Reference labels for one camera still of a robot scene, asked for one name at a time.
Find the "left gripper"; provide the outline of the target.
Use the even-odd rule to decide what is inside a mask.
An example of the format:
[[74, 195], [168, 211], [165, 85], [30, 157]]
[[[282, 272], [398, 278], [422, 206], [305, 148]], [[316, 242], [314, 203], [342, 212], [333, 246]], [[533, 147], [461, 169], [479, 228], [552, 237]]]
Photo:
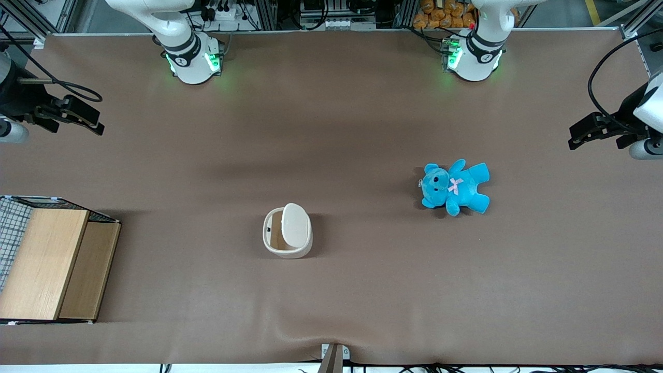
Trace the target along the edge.
[[[616, 118], [631, 128], [634, 134], [624, 134], [616, 140], [618, 149], [623, 150], [644, 137], [650, 137], [649, 121], [653, 104], [648, 84], [644, 83], [621, 102]], [[620, 126], [599, 112], [592, 112], [569, 128], [568, 147], [571, 151], [594, 140], [603, 140], [620, 135]]]

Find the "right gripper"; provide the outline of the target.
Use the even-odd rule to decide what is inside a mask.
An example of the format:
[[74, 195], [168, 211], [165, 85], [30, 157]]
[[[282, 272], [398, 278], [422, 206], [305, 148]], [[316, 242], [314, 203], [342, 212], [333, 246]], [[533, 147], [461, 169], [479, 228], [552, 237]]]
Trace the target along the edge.
[[105, 126], [99, 120], [101, 113], [82, 99], [74, 95], [65, 95], [57, 100], [57, 109], [49, 106], [36, 106], [32, 98], [33, 89], [21, 79], [36, 77], [5, 77], [1, 85], [1, 114], [17, 122], [32, 123], [42, 129], [57, 134], [59, 120], [63, 123], [76, 124], [93, 132], [97, 136], [104, 134]]

